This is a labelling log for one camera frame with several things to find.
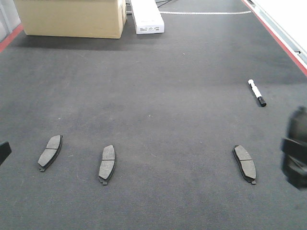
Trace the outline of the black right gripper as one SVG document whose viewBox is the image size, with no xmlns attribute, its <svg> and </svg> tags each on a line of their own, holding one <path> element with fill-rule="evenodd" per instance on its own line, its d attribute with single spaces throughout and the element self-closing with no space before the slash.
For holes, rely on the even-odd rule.
<svg viewBox="0 0 307 230">
<path fill-rule="evenodd" d="M 307 186 L 307 108 L 298 107 L 289 118 L 287 136 L 282 140 L 282 172 L 297 189 Z"/>
</svg>

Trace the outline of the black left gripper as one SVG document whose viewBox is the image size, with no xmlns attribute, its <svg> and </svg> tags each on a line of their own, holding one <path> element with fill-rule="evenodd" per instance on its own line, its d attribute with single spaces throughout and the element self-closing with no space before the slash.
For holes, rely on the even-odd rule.
<svg viewBox="0 0 307 230">
<path fill-rule="evenodd" d="M 11 154 L 12 149 L 8 141 L 0 144 L 0 164 L 2 164 L 6 158 Z"/>
</svg>

